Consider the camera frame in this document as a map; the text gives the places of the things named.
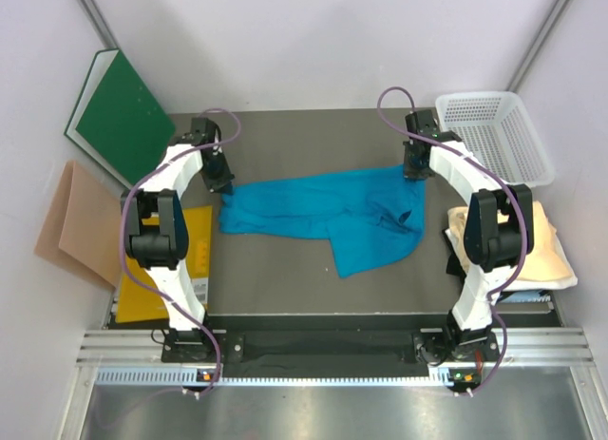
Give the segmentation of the blue t shirt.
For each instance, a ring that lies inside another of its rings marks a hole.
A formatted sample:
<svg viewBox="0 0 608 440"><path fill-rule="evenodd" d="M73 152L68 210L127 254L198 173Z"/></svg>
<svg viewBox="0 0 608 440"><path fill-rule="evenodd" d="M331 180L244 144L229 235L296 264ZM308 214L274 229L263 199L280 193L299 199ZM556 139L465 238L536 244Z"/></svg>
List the blue t shirt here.
<svg viewBox="0 0 608 440"><path fill-rule="evenodd" d="M399 165L252 182L222 197L224 234L326 240L350 277L407 258L425 236L426 185Z"/></svg>

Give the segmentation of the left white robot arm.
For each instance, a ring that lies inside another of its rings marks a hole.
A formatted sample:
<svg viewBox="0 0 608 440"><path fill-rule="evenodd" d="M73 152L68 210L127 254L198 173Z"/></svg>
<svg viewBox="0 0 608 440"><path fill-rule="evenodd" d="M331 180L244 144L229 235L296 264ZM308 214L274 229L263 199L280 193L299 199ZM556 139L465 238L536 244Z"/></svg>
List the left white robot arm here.
<svg viewBox="0 0 608 440"><path fill-rule="evenodd" d="M151 277L169 314L164 346L183 348L193 359L209 358L216 347L205 332L205 308L188 275L189 234L181 197L193 178L211 193L234 193L233 175L222 150L219 126L207 117L192 120L190 130L173 137L159 166L132 193L121 198L124 253Z"/></svg>

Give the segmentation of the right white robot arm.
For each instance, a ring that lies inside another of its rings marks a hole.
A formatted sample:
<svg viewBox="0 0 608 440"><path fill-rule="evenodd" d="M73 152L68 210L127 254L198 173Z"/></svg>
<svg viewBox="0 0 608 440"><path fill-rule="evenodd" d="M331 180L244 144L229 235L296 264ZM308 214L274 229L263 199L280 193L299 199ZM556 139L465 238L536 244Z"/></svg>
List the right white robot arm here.
<svg viewBox="0 0 608 440"><path fill-rule="evenodd" d="M517 278L533 249L532 192L481 165L452 131L411 133L404 146L408 179L439 175L467 204L463 243L469 269L443 328L446 353L463 360L487 342L500 292Z"/></svg>

